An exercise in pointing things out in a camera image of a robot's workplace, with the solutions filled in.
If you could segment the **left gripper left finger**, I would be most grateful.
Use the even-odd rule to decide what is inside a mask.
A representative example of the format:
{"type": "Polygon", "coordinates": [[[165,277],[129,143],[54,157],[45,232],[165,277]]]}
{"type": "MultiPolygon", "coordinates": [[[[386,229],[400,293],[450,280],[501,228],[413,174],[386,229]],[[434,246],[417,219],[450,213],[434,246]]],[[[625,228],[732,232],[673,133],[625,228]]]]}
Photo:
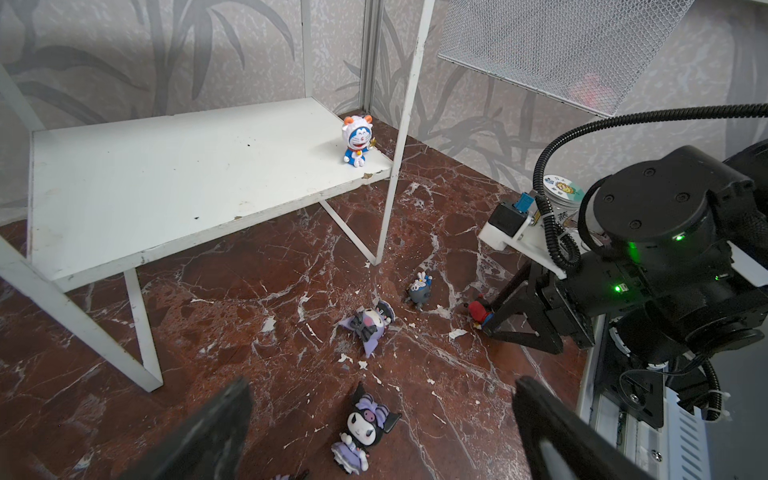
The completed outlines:
{"type": "Polygon", "coordinates": [[[235,479],[253,409],[240,377],[218,392],[146,455],[122,479],[235,479]]]}

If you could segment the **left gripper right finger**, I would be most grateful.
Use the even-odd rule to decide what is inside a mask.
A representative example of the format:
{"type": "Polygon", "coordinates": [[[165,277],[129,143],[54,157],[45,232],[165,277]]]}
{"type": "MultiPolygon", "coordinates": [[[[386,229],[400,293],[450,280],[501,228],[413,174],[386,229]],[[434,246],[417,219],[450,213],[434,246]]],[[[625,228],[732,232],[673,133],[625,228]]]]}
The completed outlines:
{"type": "Polygon", "coordinates": [[[650,477],[534,378],[516,381],[512,408],[532,478],[650,477]]]}

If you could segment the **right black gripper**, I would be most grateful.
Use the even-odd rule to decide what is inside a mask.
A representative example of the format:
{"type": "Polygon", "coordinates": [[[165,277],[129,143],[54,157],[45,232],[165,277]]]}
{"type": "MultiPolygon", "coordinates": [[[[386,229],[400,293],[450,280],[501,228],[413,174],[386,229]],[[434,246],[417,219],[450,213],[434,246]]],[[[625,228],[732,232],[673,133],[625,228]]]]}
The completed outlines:
{"type": "Polygon", "coordinates": [[[558,277],[537,263],[526,261],[490,306],[484,332],[493,339],[549,354],[563,352],[564,338],[581,350],[595,345],[592,320],[577,310],[558,277]],[[524,316],[531,331],[499,330],[513,314],[524,316]]]}

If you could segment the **white hooded Doraemon figure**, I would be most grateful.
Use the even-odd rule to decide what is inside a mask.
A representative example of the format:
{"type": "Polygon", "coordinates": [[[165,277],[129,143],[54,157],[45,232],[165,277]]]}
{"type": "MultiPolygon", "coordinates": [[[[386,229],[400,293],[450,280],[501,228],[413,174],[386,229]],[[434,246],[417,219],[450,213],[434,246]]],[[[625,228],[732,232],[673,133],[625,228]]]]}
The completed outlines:
{"type": "Polygon", "coordinates": [[[373,122],[370,115],[352,115],[344,118],[342,140],[346,145],[343,162],[356,168],[363,167],[366,162],[365,154],[371,147],[373,139],[373,122]]]}

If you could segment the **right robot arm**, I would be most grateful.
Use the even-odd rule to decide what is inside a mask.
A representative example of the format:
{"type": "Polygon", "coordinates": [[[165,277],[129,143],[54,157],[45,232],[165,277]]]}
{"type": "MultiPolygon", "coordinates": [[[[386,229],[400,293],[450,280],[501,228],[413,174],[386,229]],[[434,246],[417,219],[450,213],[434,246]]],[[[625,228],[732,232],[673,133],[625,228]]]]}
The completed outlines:
{"type": "Polygon", "coordinates": [[[651,427],[663,425],[665,365],[708,381],[709,420],[722,396],[711,358],[759,342],[767,315],[767,145],[717,160],[684,146],[595,182],[568,233],[546,195],[545,170],[570,141],[614,127],[763,118],[765,104],[698,106],[603,119],[549,143],[533,171],[544,256],[498,296],[469,306],[488,337],[551,354],[586,349],[606,319],[596,391],[651,427]]]}

